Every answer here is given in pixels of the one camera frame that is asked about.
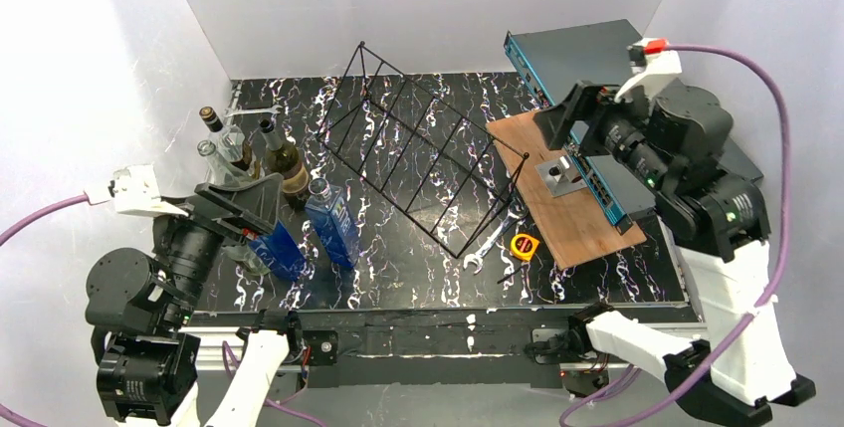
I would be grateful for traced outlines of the blue square bottle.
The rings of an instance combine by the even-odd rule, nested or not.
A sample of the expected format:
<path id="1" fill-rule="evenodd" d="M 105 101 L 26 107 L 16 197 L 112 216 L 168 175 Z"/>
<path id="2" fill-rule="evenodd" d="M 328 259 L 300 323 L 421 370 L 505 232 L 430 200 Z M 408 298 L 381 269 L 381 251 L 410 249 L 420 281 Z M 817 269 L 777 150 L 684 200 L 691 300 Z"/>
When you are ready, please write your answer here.
<path id="1" fill-rule="evenodd" d="M 308 189 L 311 196 L 305 210 L 328 258 L 345 270 L 354 269 L 359 239 L 345 193 L 321 177 L 311 180 Z"/>
<path id="2" fill-rule="evenodd" d="M 279 221 L 272 233 L 258 236 L 248 247 L 276 278 L 295 282 L 306 268 L 305 256 Z"/>

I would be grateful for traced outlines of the green wine bottle tan label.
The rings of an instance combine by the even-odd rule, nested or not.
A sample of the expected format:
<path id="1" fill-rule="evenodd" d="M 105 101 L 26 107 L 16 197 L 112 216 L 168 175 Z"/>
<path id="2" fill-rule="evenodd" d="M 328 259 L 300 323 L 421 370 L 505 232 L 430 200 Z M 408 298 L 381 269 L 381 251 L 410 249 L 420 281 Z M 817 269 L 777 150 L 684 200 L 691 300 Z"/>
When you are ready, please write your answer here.
<path id="1" fill-rule="evenodd" d="M 267 118 L 259 122 L 265 141 L 265 165 L 269 173 L 283 177 L 281 193 L 294 211 L 304 211 L 311 196 L 310 175 L 297 147 L 282 137 L 275 124 Z"/>

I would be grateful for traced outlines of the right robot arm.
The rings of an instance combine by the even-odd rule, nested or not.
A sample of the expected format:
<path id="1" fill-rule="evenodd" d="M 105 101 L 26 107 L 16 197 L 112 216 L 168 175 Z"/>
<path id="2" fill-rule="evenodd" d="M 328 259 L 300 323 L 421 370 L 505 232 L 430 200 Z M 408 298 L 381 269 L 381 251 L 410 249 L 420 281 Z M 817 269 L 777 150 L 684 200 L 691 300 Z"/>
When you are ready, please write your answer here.
<path id="1" fill-rule="evenodd" d="M 773 405 L 795 407 L 815 395 L 782 346 L 764 198 L 751 179 L 722 167 L 733 119 L 714 94 L 676 82 L 655 95 L 578 82 L 533 120 L 548 148 L 577 161 L 608 156 L 650 191 L 696 284 L 707 337 L 662 332 L 596 303 L 572 315 L 566 330 L 529 343 L 527 355 L 538 363 L 589 352 L 617 357 L 662 380 L 688 415 L 720 426 L 761 426 Z"/>

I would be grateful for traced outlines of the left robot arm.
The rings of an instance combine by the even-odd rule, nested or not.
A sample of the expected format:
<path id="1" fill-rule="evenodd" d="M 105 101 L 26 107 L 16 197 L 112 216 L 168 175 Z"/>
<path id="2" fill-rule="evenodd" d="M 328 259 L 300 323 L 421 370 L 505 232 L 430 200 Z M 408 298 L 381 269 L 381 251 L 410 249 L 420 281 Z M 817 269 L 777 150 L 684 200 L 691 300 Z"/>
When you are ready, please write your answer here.
<path id="1" fill-rule="evenodd" d="M 119 426 L 196 426 L 200 339 L 184 332 L 220 250 L 269 235 L 282 177 L 244 186 L 201 183 L 193 194 L 161 194 L 154 170 L 116 171 L 116 212 L 153 221 L 153 249 L 112 250 L 86 281 L 85 318 L 94 331 L 97 391 Z"/>

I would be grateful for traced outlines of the short clear glass bottle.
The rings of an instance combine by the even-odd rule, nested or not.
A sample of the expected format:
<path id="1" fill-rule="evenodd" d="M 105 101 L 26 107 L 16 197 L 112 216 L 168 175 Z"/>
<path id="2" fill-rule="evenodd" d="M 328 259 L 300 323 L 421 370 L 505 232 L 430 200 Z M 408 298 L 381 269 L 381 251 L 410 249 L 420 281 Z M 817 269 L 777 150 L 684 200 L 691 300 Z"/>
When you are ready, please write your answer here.
<path id="1" fill-rule="evenodd" d="M 241 266 L 248 274 L 254 276 L 266 276 L 270 274 L 270 269 L 248 246 L 223 246 L 221 251 L 226 257 Z"/>

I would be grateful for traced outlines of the tall clear glass bottle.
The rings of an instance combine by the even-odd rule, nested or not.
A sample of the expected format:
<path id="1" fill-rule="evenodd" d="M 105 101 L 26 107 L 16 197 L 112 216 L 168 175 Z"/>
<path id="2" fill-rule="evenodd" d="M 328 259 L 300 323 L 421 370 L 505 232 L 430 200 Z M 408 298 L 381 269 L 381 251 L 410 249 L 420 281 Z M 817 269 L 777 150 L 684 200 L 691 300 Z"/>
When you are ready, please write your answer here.
<path id="1" fill-rule="evenodd" d="M 252 175 L 228 161 L 213 141 L 199 141 L 197 152 L 210 169 L 210 183 L 227 188 L 242 188 L 257 182 Z"/>

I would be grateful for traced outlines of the dark-capped clear bottle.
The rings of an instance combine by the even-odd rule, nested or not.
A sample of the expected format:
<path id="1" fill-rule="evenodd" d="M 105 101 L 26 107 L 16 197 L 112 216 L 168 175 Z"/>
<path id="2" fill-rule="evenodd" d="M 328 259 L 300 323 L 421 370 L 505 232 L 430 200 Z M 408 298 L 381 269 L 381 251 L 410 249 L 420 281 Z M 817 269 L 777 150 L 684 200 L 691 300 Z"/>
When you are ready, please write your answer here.
<path id="1" fill-rule="evenodd" d="M 235 167 L 250 173 L 253 166 L 253 149 L 243 132 L 237 125 L 226 125 L 212 107 L 202 107 L 199 116 L 210 131 L 209 139 L 213 141 L 222 156 Z"/>

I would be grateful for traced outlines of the small wrench at back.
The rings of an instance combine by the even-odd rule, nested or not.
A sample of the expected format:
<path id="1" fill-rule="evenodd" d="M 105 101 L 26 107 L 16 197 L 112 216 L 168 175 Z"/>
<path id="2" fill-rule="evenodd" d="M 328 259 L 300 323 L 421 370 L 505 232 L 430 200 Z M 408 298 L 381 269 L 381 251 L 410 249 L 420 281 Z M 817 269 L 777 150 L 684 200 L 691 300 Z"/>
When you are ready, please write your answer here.
<path id="1" fill-rule="evenodd" d="M 235 109 L 227 112 L 225 114 L 226 118 L 233 118 L 236 116 L 247 116 L 247 115 L 257 115 L 257 114 L 273 114 L 281 112 L 283 107 L 281 105 L 273 105 L 270 107 L 252 107 L 252 108 L 243 108 L 243 109 Z"/>

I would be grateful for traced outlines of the silver combination wrench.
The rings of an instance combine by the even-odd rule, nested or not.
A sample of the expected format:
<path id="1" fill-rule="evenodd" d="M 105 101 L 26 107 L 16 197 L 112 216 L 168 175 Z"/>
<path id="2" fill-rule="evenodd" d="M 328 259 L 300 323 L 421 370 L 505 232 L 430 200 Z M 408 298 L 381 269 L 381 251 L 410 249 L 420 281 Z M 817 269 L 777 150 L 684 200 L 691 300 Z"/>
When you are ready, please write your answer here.
<path id="1" fill-rule="evenodd" d="M 500 225 L 493 231 L 493 233 L 482 243 L 480 248 L 464 258 L 463 270 L 467 271 L 472 268 L 474 275 L 479 274 L 483 270 L 484 258 L 497 244 L 498 240 L 510 229 L 511 226 L 523 220 L 526 215 L 526 212 L 509 213 Z"/>

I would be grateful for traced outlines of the brown wooden board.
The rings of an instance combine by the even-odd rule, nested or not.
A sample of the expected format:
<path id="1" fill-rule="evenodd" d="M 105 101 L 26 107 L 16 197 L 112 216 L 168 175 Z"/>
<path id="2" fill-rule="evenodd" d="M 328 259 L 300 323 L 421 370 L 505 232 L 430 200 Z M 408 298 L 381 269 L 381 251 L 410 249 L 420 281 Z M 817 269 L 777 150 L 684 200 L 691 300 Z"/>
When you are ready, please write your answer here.
<path id="1" fill-rule="evenodd" d="M 560 268 L 569 268 L 646 241 L 634 225 L 620 234 L 585 188 L 553 197 L 537 167 L 564 155 L 546 148 L 530 112 L 491 121 L 487 131 L 542 238 Z"/>

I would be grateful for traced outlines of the yellow tape measure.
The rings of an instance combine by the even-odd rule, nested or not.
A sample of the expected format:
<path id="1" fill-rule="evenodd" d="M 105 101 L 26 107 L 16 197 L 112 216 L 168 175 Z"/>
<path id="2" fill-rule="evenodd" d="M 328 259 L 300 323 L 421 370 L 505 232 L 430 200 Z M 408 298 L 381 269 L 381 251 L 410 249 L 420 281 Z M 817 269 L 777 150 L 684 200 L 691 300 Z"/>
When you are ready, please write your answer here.
<path id="1" fill-rule="evenodd" d="M 510 242 L 511 255 L 522 262 L 529 262 L 540 244 L 540 241 L 525 233 L 516 234 Z"/>

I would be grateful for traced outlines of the small black pen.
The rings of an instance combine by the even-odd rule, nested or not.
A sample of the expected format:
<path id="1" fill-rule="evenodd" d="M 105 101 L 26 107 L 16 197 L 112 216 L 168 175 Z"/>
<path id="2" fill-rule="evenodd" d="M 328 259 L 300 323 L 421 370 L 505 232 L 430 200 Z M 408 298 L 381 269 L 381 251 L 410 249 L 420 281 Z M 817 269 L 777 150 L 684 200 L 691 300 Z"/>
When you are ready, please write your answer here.
<path id="1" fill-rule="evenodd" d="M 506 282 L 507 280 L 513 278 L 517 274 L 523 273 L 524 271 L 527 270 L 527 268 L 528 268 L 528 265 L 521 265 L 521 266 L 513 269 L 511 272 L 505 273 L 505 275 L 502 278 L 497 280 L 497 284 L 502 284 L 502 283 Z"/>

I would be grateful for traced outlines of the metal bracket with knob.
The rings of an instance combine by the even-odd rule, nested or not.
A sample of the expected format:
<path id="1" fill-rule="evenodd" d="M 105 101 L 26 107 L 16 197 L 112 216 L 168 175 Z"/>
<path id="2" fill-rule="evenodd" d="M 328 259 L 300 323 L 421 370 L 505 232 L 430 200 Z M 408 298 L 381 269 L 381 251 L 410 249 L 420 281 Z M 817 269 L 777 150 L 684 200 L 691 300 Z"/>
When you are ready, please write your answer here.
<path id="1" fill-rule="evenodd" d="M 564 196 L 586 187 L 582 175 L 574 166 L 572 159 L 566 154 L 557 159 L 540 163 L 535 169 L 552 198 Z"/>

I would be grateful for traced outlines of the blue-faced network switch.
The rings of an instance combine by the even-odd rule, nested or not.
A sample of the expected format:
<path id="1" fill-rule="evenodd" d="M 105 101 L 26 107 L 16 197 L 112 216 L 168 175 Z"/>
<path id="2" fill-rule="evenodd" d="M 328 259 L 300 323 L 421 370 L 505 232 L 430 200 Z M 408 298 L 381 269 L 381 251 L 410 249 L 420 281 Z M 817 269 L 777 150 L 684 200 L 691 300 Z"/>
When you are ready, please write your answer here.
<path id="1" fill-rule="evenodd" d="M 631 77 L 627 47 L 641 39 L 632 24 L 615 20 L 547 31 L 507 34 L 505 53 L 540 103 L 540 109 L 562 103 L 578 81 L 622 85 Z M 584 136 L 578 121 L 571 134 Z M 605 219 L 623 234 L 654 209 L 646 185 L 609 155 L 583 156 L 579 146 L 564 148 L 582 175 Z"/>

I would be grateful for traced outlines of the aluminium frame rail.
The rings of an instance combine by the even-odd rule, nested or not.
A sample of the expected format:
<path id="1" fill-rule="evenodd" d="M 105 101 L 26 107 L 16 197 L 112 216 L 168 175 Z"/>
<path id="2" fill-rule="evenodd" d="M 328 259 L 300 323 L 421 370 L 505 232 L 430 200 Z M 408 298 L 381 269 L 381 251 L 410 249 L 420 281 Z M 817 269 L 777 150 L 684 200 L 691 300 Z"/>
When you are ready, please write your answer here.
<path id="1" fill-rule="evenodd" d="M 542 328 L 562 330 L 580 305 L 484 309 L 409 309 L 299 313 L 308 334 L 324 331 L 311 388 L 399 383 L 528 384 L 557 387 L 559 369 L 524 353 Z"/>

